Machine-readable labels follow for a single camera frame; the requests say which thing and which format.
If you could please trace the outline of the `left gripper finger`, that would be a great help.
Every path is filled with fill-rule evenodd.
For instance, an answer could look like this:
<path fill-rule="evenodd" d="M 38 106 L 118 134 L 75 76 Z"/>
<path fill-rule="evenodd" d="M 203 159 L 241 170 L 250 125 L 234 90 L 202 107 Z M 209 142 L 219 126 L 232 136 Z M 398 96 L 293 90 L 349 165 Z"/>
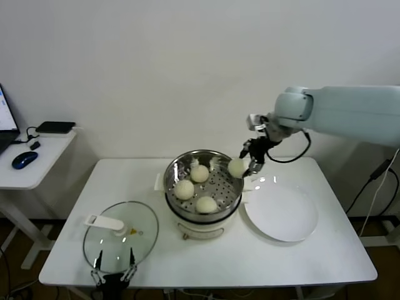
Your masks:
<path fill-rule="evenodd" d="M 131 278 L 134 276 L 134 274 L 137 271 L 137 266 L 136 266 L 136 258 L 135 255 L 133 253 L 133 249 L 130 249 L 130 253 L 129 253 L 129 267 L 127 269 L 127 271 L 124 273 L 124 276 L 122 278 L 123 281 L 130 281 Z"/>
<path fill-rule="evenodd" d="M 99 256 L 94 260 L 93 268 L 91 270 L 91 277 L 95 284 L 102 284 L 103 278 L 100 275 L 100 268 L 102 262 L 103 252 L 100 251 Z"/>

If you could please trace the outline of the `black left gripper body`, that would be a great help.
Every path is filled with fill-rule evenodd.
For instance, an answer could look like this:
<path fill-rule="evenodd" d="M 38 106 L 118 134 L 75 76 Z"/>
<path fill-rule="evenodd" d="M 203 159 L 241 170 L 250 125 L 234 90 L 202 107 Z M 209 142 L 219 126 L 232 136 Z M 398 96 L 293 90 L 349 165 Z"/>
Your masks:
<path fill-rule="evenodd" d="M 123 272 L 107 274 L 101 279 L 102 288 L 126 288 L 129 286 L 129 280 Z"/>

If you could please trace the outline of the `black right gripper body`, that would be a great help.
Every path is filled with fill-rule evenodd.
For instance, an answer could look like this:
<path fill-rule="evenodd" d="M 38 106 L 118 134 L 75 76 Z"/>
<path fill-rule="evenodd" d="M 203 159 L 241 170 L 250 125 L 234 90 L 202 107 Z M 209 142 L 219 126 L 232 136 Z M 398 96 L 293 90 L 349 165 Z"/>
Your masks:
<path fill-rule="evenodd" d="M 274 143 L 266 137 L 249 140 L 248 151 L 251 159 L 256 163 L 264 163 L 266 153 L 274 147 Z"/>

